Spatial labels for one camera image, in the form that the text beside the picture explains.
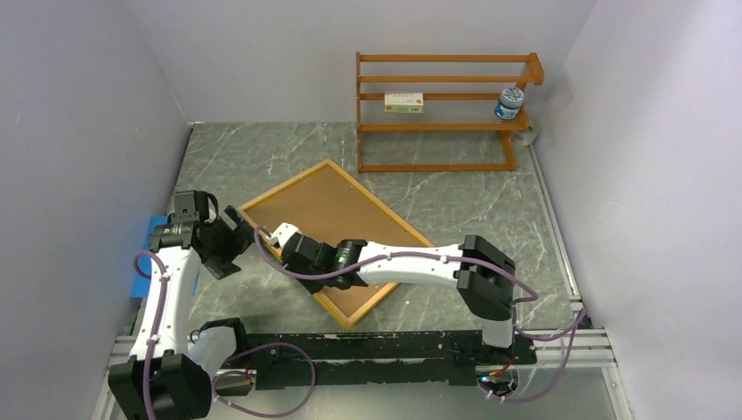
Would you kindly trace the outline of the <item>brown frame backing board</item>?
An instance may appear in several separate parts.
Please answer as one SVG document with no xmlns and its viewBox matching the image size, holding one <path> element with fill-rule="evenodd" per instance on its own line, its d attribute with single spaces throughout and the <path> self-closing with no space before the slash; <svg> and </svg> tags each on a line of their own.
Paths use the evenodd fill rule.
<svg viewBox="0 0 742 420">
<path fill-rule="evenodd" d="M 393 246 L 432 243 L 375 197 L 353 176 L 327 159 L 239 207 L 253 226 L 274 231 L 284 222 L 332 246 L 365 239 Z"/>
</svg>

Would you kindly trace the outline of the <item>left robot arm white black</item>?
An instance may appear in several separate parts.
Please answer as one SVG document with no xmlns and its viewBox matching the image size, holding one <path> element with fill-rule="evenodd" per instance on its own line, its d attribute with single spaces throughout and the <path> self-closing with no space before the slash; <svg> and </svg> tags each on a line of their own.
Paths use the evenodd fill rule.
<svg viewBox="0 0 742 420">
<path fill-rule="evenodd" d="M 253 244 L 254 229 L 233 206 L 218 207 L 205 191 L 177 192 L 173 211 L 154 227 L 138 253 L 150 260 L 150 289 L 136 341 L 112 366 L 108 386 L 128 419 L 199 419 L 211 407 L 213 379 L 225 364 L 250 356 L 243 323 L 205 323 L 201 337 L 186 337 L 200 272 L 221 280 L 240 271 L 234 260 Z"/>
</svg>

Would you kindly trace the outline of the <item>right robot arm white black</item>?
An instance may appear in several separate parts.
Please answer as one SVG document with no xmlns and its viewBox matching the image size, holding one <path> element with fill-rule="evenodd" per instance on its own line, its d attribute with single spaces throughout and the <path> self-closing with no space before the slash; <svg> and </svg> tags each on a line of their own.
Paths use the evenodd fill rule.
<svg viewBox="0 0 742 420">
<path fill-rule="evenodd" d="M 431 248 L 399 247 L 362 239 L 332 246 L 300 232 L 273 241 L 287 274 L 305 284 L 347 290 L 377 284 L 422 284 L 455 290 L 481 319 L 481 352 L 501 363 L 515 350 L 516 264 L 485 238 Z"/>
</svg>

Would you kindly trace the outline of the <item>white red medicine box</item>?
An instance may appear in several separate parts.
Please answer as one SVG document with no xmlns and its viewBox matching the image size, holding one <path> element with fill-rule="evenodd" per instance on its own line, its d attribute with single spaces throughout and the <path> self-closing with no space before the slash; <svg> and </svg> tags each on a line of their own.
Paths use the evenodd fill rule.
<svg viewBox="0 0 742 420">
<path fill-rule="evenodd" d="M 424 94 L 418 92 L 386 92 L 384 111 L 388 113 L 422 114 Z"/>
</svg>

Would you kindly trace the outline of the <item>orange wooden shelf rack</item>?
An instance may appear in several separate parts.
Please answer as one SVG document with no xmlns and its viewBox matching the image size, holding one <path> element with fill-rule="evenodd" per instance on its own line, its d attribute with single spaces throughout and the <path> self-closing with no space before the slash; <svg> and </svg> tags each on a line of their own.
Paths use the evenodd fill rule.
<svg viewBox="0 0 742 420">
<path fill-rule="evenodd" d="M 494 114 L 501 91 L 545 81 L 535 52 L 524 54 L 425 54 L 357 52 L 355 64 L 356 153 L 359 172 L 504 172 L 517 167 L 513 134 L 525 130 L 523 102 L 513 120 Z M 423 93 L 422 114 L 384 111 L 386 92 Z M 489 132 L 499 141 L 501 162 L 464 164 L 372 164 L 365 137 L 377 133 Z"/>
</svg>

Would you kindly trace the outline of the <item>clear tape roll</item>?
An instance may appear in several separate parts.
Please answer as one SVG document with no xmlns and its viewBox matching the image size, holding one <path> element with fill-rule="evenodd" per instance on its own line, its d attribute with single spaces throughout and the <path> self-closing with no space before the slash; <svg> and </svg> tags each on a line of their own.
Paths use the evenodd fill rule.
<svg viewBox="0 0 742 420">
<path fill-rule="evenodd" d="M 527 128 L 516 131 L 513 134 L 513 139 L 518 144 L 528 147 L 538 138 L 540 132 L 540 124 L 535 120 L 529 119 Z"/>
</svg>

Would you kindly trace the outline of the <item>white blue jar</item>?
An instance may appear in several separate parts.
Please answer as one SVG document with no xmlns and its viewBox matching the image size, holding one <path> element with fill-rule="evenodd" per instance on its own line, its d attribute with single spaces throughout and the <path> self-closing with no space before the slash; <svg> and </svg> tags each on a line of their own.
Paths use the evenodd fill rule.
<svg viewBox="0 0 742 420">
<path fill-rule="evenodd" d="M 506 87 L 500 93 L 494 114 L 502 120 L 513 120 L 524 102 L 524 92 L 518 87 Z"/>
</svg>

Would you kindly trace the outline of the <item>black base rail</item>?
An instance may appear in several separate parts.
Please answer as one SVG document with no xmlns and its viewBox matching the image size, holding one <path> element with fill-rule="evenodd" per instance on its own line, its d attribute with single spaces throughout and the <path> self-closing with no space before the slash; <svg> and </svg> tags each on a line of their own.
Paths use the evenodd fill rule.
<svg viewBox="0 0 742 420">
<path fill-rule="evenodd" d="M 260 390 L 328 385 L 445 382 L 468 386 L 505 366 L 537 362 L 520 335 L 498 348 L 479 330 L 251 333 L 237 339 L 236 367 L 255 371 Z"/>
</svg>

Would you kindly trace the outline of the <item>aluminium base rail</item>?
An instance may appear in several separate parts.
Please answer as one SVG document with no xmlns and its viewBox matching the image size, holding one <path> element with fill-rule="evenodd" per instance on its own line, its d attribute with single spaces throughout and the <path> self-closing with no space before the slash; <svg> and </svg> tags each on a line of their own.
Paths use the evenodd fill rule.
<svg viewBox="0 0 742 420">
<path fill-rule="evenodd" d="M 444 382 L 479 384 L 495 398 L 521 400 L 538 370 L 564 375 L 599 368 L 620 419 L 633 417 L 606 331 L 525 332 L 507 348 L 478 330 L 251 333 L 220 325 L 197 340 L 119 337 L 106 373 L 108 395 L 128 419 L 205 417 L 213 388 L 232 375 L 241 388 Z"/>
</svg>

